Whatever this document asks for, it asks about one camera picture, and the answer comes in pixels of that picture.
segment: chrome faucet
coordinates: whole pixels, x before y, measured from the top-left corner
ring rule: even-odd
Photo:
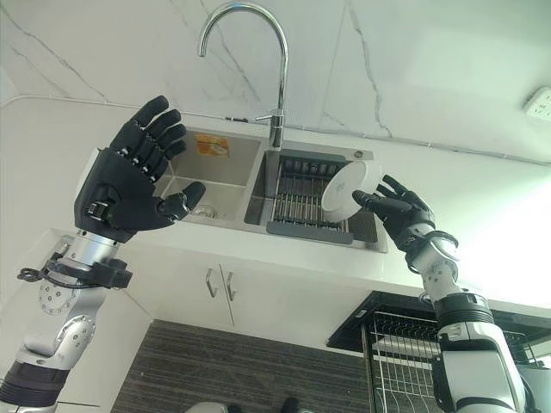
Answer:
[[[201,36],[197,45],[197,54],[199,54],[199,56],[201,57],[205,57],[205,55],[207,54],[208,36],[210,35],[214,24],[225,15],[233,13],[234,11],[248,11],[250,13],[260,15],[274,29],[275,35],[279,40],[279,46],[282,49],[282,62],[279,76],[279,96],[277,100],[277,109],[272,110],[270,114],[266,116],[260,116],[257,118],[257,120],[269,120],[269,142],[272,148],[279,149],[282,146],[283,138],[283,105],[285,103],[285,87],[287,83],[287,64],[289,60],[289,55],[287,49],[287,39],[285,39],[285,34],[283,33],[282,27],[280,26],[274,15],[272,15],[264,7],[254,3],[237,2],[222,4],[221,6],[219,6],[219,8],[217,8],[208,16],[207,21],[205,22],[205,25],[203,26],[203,29],[201,31]]]

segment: kitchen sink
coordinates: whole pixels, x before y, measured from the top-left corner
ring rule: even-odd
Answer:
[[[170,170],[159,180],[158,194],[173,194],[193,181],[201,181],[206,191],[194,216],[210,219],[210,224],[234,221],[261,143],[201,130],[188,131],[184,142],[187,149],[172,159]]]
[[[203,182],[206,192],[186,221],[387,251],[372,213],[332,223],[321,209],[330,179],[354,159],[373,159],[371,152],[291,141],[273,151],[263,138],[198,129],[188,130],[184,141],[187,150],[172,159],[156,194]]]
[[[245,223],[262,226],[274,235],[386,251],[386,238],[372,213],[361,210],[345,221],[333,223],[321,208],[325,187],[348,162],[336,153],[266,151]]]

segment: white plate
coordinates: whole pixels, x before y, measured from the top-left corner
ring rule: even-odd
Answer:
[[[373,161],[355,161],[333,176],[321,198],[325,218],[331,222],[343,221],[362,207],[352,198],[357,189],[372,194],[382,177],[382,168]]]

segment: dark wood floor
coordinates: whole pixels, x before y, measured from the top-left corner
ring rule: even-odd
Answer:
[[[279,412],[293,396],[318,413],[368,411],[362,359],[155,321],[113,413],[184,412],[201,401]]]

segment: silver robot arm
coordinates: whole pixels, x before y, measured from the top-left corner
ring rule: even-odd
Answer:
[[[42,270],[24,268],[18,276],[41,281],[41,311],[0,385],[0,413],[56,410],[109,288],[124,288],[132,277],[115,258],[120,243],[183,219],[204,194],[205,186],[193,182],[165,199],[153,196],[155,181],[186,147],[182,117],[168,107],[164,96],[149,101],[99,151],[75,200],[77,235]]]
[[[20,278],[41,280],[41,312],[28,333],[0,387],[0,412],[54,412],[69,372],[92,340],[96,314],[108,289],[90,286],[72,269],[89,272],[95,262],[111,262],[119,245],[105,237],[80,231],[64,237],[42,271],[22,270]],[[48,270],[59,266],[59,272]]]
[[[379,194],[355,191],[354,199],[375,213],[408,268],[420,274],[439,323],[441,355],[432,363],[435,398],[445,412],[539,412],[526,397],[521,374],[486,299],[457,283],[457,241],[436,231],[427,204],[391,176]]]

